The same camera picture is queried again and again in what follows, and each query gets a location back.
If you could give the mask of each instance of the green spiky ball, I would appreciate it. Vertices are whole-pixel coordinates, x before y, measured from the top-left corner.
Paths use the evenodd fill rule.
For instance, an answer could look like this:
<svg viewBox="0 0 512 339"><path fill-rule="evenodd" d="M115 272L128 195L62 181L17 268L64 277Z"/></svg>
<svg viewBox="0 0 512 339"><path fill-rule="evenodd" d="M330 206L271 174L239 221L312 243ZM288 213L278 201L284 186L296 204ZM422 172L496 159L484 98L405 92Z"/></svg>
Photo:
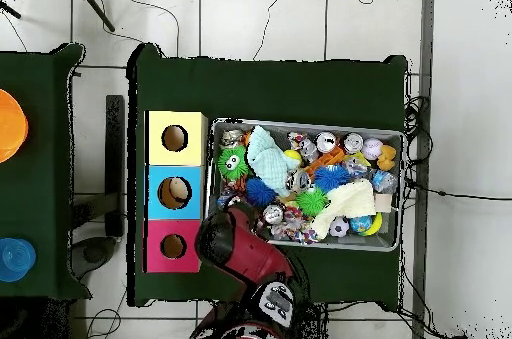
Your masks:
<svg viewBox="0 0 512 339"><path fill-rule="evenodd" d="M228 168L230 164L235 164L233 163L233 160L235 160L233 157L236 157L238 164L234 168ZM249 167L245 162L245 146L224 149L217 161L217 166L220 174L229 181L237 180L241 176L249 173Z"/></svg>
<svg viewBox="0 0 512 339"><path fill-rule="evenodd" d="M315 187L313 191L301 192L297 195L299 208L308 216L318 215L324 209L327 202L327 196L319 187Z"/></svg>

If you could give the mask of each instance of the blue bowl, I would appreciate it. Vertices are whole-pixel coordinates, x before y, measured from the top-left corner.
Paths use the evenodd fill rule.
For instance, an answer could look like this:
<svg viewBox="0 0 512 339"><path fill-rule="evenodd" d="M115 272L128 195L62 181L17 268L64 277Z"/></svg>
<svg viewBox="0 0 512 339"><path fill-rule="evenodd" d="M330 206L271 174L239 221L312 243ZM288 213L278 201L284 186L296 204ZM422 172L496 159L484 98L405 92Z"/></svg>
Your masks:
<svg viewBox="0 0 512 339"><path fill-rule="evenodd" d="M36 262L36 251L25 239L0 239L0 281L16 282Z"/></svg>

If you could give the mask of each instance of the black stand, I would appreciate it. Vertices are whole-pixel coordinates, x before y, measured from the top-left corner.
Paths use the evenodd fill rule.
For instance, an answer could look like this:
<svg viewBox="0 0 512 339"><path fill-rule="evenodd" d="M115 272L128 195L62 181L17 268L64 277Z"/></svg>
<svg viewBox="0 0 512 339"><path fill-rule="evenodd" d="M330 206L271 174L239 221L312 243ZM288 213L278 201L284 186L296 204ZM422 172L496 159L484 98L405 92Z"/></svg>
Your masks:
<svg viewBox="0 0 512 339"><path fill-rule="evenodd" d="M105 193L73 204L72 229L104 215L107 237L93 237L71 246L73 273L79 280L112 257L115 246L113 238L124 234L125 120L122 95L107 95L105 124Z"/></svg>
<svg viewBox="0 0 512 339"><path fill-rule="evenodd" d="M105 13L102 11L102 9L98 6L95 0L86 0L89 2L89 5L92 7L92 9L98 14L98 16L101 18L101 21L107 26L107 28L113 33L116 31L113 24L110 22L110 20L107 18ZM16 17L18 20L21 19L21 14L17 11L13 10L10 6L8 6L5 2L0 1L0 9L3 9L5 12L11 14L12 16Z"/></svg>

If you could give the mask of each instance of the orange bowl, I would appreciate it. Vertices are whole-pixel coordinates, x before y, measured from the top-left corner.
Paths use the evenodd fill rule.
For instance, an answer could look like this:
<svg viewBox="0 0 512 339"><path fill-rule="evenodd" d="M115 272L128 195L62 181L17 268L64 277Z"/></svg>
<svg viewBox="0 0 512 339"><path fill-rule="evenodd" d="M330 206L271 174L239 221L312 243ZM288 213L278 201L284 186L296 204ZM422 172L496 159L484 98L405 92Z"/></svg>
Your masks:
<svg viewBox="0 0 512 339"><path fill-rule="evenodd" d="M0 89L0 163L11 158L28 134L28 121L20 105Z"/></svg>

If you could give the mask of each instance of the yellow box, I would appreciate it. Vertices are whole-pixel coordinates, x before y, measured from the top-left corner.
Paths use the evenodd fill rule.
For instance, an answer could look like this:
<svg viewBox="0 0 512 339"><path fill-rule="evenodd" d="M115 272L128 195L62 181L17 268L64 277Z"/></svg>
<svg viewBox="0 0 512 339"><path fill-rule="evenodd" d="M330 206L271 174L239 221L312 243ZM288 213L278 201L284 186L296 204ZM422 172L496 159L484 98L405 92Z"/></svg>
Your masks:
<svg viewBox="0 0 512 339"><path fill-rule="evenodd" d="M149 164L202 166L208 119L198 112L149 111Z"/></svg>

